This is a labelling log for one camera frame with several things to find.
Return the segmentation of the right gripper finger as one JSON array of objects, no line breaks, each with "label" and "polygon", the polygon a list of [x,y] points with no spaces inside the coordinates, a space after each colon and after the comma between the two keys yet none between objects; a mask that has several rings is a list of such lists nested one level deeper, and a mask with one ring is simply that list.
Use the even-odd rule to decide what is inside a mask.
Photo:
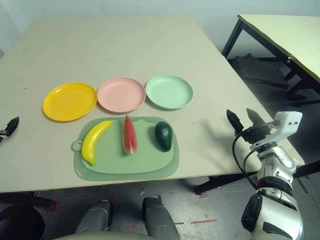
[{"label": "right gripper finger", "polygon": [[248,118],[252,122],[252,126],[249,129],[256,130],[264,127],[265,122],[256,111],[250,108],[247,108],[246,112],[247,112]]},{"label": "right gripper finger", "polygon": [[229,109],[226,110],[226,116],[229,123],[232,125],[234,129],[235,136],[242,136],[243,125],[241,124],[238,116]]}]

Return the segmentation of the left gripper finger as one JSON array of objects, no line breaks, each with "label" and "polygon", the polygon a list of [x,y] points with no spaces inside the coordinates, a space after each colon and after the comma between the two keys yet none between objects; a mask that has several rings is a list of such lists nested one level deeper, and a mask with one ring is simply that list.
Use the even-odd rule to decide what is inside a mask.
[{"label": "left gripper finger", "polygon": [[17,129],[19,125],[19,121],[20,121],[20,118],[18,116],[9,121],[9,123],[7,124],[7,127],[5,128],[5,131],[6,131],[5,135],[7,137],[10,137],[13,134],[13,132]]}]

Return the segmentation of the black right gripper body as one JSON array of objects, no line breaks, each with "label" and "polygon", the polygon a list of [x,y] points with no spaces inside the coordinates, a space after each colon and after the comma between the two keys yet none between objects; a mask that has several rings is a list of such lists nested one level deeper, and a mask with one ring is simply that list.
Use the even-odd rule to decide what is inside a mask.
[{"label": "black right gripper body", "polygon": [[259,125],[253,125],[238,134],[242,137],[245,142],[249,144],[254,144],[266,138],[267,135],[271,134],[271,128],[274,121],[266,122]]}]

